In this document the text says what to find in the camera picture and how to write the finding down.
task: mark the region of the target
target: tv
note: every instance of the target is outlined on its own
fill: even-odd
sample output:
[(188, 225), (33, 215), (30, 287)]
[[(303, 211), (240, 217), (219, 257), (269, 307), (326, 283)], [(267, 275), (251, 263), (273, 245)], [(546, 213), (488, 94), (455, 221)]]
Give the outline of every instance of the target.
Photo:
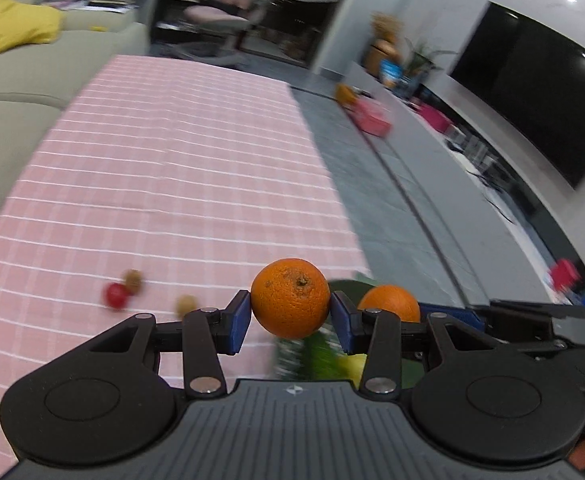
[(585, 177), (585, 49), (490, 3), (451, 77), (528, 138), (566, 181)]

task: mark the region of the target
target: yellow blanket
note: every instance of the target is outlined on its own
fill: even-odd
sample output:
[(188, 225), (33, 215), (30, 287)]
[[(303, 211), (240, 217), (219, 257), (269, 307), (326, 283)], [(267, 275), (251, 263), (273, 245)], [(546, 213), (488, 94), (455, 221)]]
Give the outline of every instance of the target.
[(52, 7), (0, 0), (0, 53), (28, 43), (51, 43), (57, 39), (62, 16)]

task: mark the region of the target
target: yellow fruit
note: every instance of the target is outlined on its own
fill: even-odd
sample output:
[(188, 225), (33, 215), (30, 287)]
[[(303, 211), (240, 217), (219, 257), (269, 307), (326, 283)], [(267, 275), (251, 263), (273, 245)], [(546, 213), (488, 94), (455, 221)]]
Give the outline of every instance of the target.
[(366, 354), (345, 355), (341, 357), (341, 363), (356, 388), (359, 388), (359, 381), (362, 380), (364, 366), (366, 364)]
[(394, 312), (402, 321), (419, 322), (419, 304), (405, 288), (397, 285), (380, 285), (372, 288), (357, 306), (359, 310), (381, 308)]
[(313, 264), (286, 258), (264, 267), (250, 288), (250, 303), (268, 332), (301, 339), (315, 332), (329, 313), (330, 289)]

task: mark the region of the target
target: pink chair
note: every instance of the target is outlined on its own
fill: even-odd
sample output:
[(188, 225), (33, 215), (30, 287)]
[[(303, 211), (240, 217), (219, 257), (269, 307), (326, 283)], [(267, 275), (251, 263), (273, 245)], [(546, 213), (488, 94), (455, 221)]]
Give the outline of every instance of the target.
[(221, 38), (221, 42), (196, 41), (175, 46), (182, 59), (217, 66), (233, 66), (245, 56), (236, 48), (228, 48), (228, 37), (249, 30), (259, 23), (272, 0), (214, 0), (207, 5), (186, 8), (184, 15), (196, 32)]

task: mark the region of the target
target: checkered tablecloth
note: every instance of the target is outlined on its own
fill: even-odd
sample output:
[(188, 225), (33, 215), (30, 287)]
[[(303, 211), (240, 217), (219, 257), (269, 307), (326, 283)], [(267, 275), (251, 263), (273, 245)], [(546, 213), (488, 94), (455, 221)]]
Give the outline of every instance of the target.
[[(288, 86), (194, 62), (114, 58), (34, 154), (0, 214), (0, 399), (15, 380), (135, 312), (175, 320), (192, 294), (223, 308), (266, 264), (305, 258), (327, 278), (366, 270)], [(106, 283), (143, 271), (125, 312)], [(229, 383), (264, 377), (253, 320)], [(181, 382), (180, 357), (160, 373)], [(14, 456), (0, 430), (0, 474)]]

